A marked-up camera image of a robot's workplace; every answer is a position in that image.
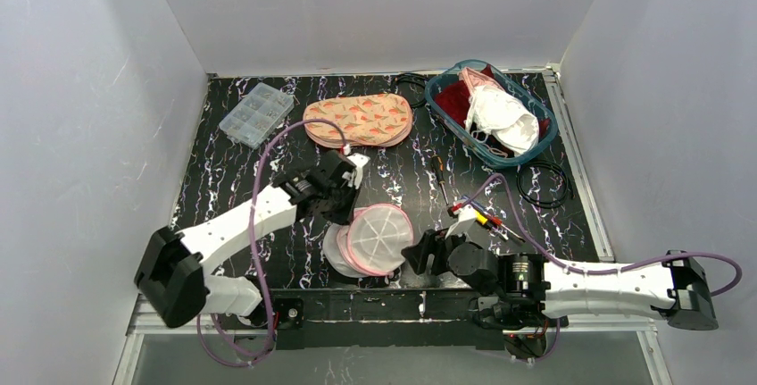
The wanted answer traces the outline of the white round mesh laundry bag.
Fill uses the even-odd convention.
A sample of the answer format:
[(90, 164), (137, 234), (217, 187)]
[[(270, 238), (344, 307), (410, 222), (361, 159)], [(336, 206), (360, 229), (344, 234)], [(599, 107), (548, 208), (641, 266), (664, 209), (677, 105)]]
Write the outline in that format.
[(322, 252), (336, 272), (361, 279), (392, 275), (405, 262), (403, 250), (414, 245), (408, 215), (395, 205), (376, 204), (356, 209), (348, 225), (331, 224)]

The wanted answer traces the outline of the floral mesh laundry bag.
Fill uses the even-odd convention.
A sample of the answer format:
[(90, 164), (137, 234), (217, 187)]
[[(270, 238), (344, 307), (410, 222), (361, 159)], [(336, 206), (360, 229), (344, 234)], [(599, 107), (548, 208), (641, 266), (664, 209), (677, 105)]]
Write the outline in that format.
[(351, 145), (389, 147), (410, 134), (413, 110), (404, 97), (381, 93), (324, 99), (308, 105), (303, 119), (306, 134), (320, 146), (340, 148), (343, 132)]

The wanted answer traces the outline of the white bra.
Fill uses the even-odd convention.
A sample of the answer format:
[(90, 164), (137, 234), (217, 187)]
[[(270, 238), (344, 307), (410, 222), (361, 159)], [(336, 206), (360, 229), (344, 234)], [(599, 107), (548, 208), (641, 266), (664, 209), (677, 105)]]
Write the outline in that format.
[(466, 130), (475, 125), (478, 132), (493, 136), (515, 155), (523, 155), (537, 145), (537, 117), (503, 89), (477, 86), (470, 94), (469, 103), (464, 120)]

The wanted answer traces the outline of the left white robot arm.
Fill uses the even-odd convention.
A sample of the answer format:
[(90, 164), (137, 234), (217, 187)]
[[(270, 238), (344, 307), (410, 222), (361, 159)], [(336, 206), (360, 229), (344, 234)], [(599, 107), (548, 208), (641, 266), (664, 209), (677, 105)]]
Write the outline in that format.
[(246, 278), (216, 274), (237, 252), (277, 230), (319, 215), (346, 225), (354, 218), (369, 157), (329, 151), (314, 167), (291, 170), (249, 200), (183, 230), (168, 227), (150, 237), (134, 283), (170, 329), (200, 314), (249, 316), (263, 302)]

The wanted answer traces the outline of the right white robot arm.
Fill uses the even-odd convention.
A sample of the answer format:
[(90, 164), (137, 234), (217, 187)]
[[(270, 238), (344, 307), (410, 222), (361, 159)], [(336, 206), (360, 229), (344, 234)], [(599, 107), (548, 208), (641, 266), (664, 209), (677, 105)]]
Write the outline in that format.
[(687, 252), (645, 265), (570, 263), (544, 249), (498, 255), (458, 228), (426, 231), (403, 256), (417, 274), (450, 272), (476, 291), (470, 318), (483, 329), (551, 327), (577, 314), (639, 316), (687, 331), (719, 326), (706, 273)]

